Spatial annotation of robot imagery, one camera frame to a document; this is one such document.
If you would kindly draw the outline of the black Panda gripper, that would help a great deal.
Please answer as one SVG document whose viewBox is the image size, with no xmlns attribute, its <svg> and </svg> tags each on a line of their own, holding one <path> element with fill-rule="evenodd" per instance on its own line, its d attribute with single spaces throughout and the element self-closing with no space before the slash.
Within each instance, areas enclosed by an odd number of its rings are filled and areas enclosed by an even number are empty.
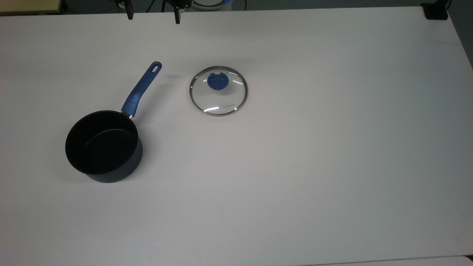
<svg viewBox="0 0 473 266">
<path fill-rule="evenodd" d="M 190 8 L 192 4 L 192 0 L 164 0 L 163 2 L 174 8 L 175 22 L 177 25 L 181 22 L 181 11 L 185 8 Z M 134 9 L 131 0 L 126 0 L 126 13 L 128 19 L 132 20 Z"/>
</svg>

